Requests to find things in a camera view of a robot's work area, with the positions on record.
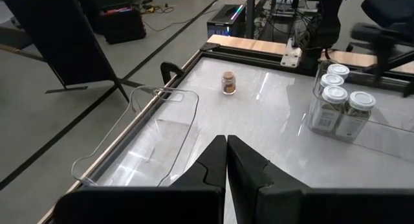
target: wooden board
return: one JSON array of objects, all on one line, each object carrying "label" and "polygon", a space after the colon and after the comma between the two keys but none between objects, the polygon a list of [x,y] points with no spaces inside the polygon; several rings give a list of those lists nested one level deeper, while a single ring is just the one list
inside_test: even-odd
[{"label": "wooden board", "polygon": [[[268,41],[235,38],[228,36],[213,35],[208,42],[218,43],[228,47],[236,47],[240,49],[256,50],[259,52],[268,52],[274,54],[283,55],[285,53],[286,45],[284,43],[274,43]],[[329,52],[329,56],[338,63],[344,63],[355,66],[370,66],[376,63],[376,57],[373,55],[359,54],[353,52],[342,52],[333,50]],[[325,60],[326,57],[322,54],[321,59]],[[414,62],[407,63],[403,66],[393,69],[393,71],[400,71],[405,73],[414,73]]]},{"label": "wooden board", "polygon": [[244,39],[244,38],[237,38],[237,37],[228,37],[228,36],[220,36],[220,35],[213,35],[208,39],[208,43],[218,43],[223,46],[228,47],[235,47],[239,49],[252,49],[256,40],[254,39]]}]

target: cork lid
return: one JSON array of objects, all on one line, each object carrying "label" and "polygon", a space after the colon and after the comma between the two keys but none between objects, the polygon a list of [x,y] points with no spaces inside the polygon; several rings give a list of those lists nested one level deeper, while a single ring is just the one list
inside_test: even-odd
[{"label": "cork lid", "polygon": [[232,71],[227,71],[223,73],[223,78],[226,80],[232,80],[234,79],[234,73]]}]

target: black chair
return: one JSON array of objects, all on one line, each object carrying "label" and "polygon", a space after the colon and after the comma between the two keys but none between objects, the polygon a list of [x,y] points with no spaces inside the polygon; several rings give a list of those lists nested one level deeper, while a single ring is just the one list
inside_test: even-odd
[{"label": "black chair", "polygon": [[[365,0],[361,7],[380,27],[397,32],[407,30],[406,23],[414,18],[414,0]],[[398,44],[414,46],[412,40],[400,41]],[[350,43],[346,51],[351,52],[353,46],[370,49],[364,43]]]}]

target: black clamp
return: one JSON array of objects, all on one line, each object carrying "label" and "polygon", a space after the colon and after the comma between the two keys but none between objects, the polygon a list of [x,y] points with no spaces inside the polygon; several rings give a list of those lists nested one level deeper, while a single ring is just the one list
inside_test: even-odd
[{"label": "black clamp", "polygon": [[160,68],[164,85],[167,85],[167,83],[171,80],[171,73],[175,73],[178,77],[181,77],[184,74],[182,69],[171,62],[162,62]]},{"label": "black clamp", "polygon": [[220,44],[218,43],[205,43],[203,46],[201,46],[200,51],[206,52],[208,50],[213,50],[220,47]]}]

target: chair leg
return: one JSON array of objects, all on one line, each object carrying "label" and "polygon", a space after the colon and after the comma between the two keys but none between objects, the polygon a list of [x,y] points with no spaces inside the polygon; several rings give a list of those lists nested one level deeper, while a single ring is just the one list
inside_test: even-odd
[{"label": "chair leg", "polygon": [[354,46],[352,46],[352,43],[349,43],[345,51],[352,52],[352,50],[354,50]]}]

